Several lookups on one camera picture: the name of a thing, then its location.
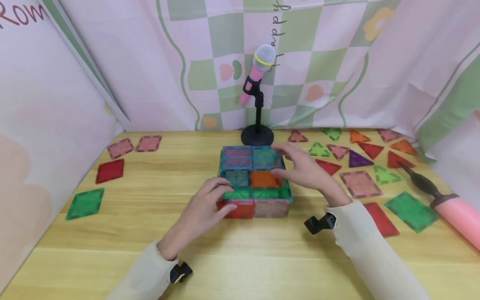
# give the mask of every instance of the checkered fabric backdrop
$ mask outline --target checkered fabric backdrop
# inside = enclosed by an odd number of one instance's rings
[[[201,129],[237,129],[255,50],[268,43],[276,66],[262,79],[263,123],[311,127],[341,92],[400,0],[167,0],[165,28],[186,62],[185,88]],[[253,99],[247,123],[255,118]]]

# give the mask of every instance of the white sleeve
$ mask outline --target white sleeve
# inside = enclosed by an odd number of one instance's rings
[[[326,207],[325,211],[336,217],[333,229],[336,244],[352,260],[376,300],[429,299],[361,202]]]
[[[106,300],[158,300],[162,296],[170,283],[170,271],[178,260],[165,260],[157,250],[157,243],[145,248]]]

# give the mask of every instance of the black microphone stand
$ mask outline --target black microphone stand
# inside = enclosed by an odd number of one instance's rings
[[[264,94],[260,91],[260,82],[253,81],[250,76],[247,76],[247,80],[243,85],[243,91],[251,96],[255,97],[255,108],[256,108],[256,117],[255,117],[255,124],[249,125],[243,129],[241,132],[241,142],[244,145],[252,145],[252,146],[267,146],[273,143],[273,131],[266,127],[265,125],[261,124],[262,121],[262,108],[264,107]],[[249,82],[252,87],[249,91],[247,91],[246,86],[247,82]]]

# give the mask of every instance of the wooden table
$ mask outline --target wooden table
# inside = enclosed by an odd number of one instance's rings
[[[315,141],[332,142],[319,130],[302,132],[310,139],[300,144],[306,150]],[[275,131],[276,142],[286,141],[289,133]],[[363,133],[373,144],[384,145],[376,131]],[[144,134],[122,133],[113,141],[129,137],[136,145]],[[364,154],[348,137],[343,132],[338,143]],[[221,147],[239,144],[239,131],[166,132],[157,152],[125,155],[123,178],[95,185],[98,165],[110,161],[104,151],[75,191],[104,187],[99,214],[65,221],[70,199],[1,300],[104,299],[143,248],[175,222],[203,181],[216,175]],[[383,150],[375,162],[386,166],[386,153]],[[449,192],[425,163],[402,156],[417,164],[415,170],[432,179],[441,192]],[[325,160],[337,163],[333,157]],[[348,171],[348,157],[340,163],[338,173]],[[373,176],[372,167],[357,168],[361,169]],[[340,180],[338,173],[334,177]],[[400,230],[400,236],[387,240],[430,297],[478,299],[480,257],[473,247],[442,220],[417,234],[382,205],[402,191],[427,204],[428,198],[409,181],[380,187],[384,196],[362,202],[379,202]],[[292,190],[294,202],[287,218],[224,220],[185,249],[180,258],[194,274],[187,282],[170,286],[162,299],[371,299],[332,232],[312,236],[303,225],[312,214],[324,214],[324,198],[296,185]]]

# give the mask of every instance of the wrist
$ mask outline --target wrist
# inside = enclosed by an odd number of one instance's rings
[[[188,244],[183,236],[182,229],[173,225],[157,244],[158,252],[168,261],[173,261],[179,252]]]

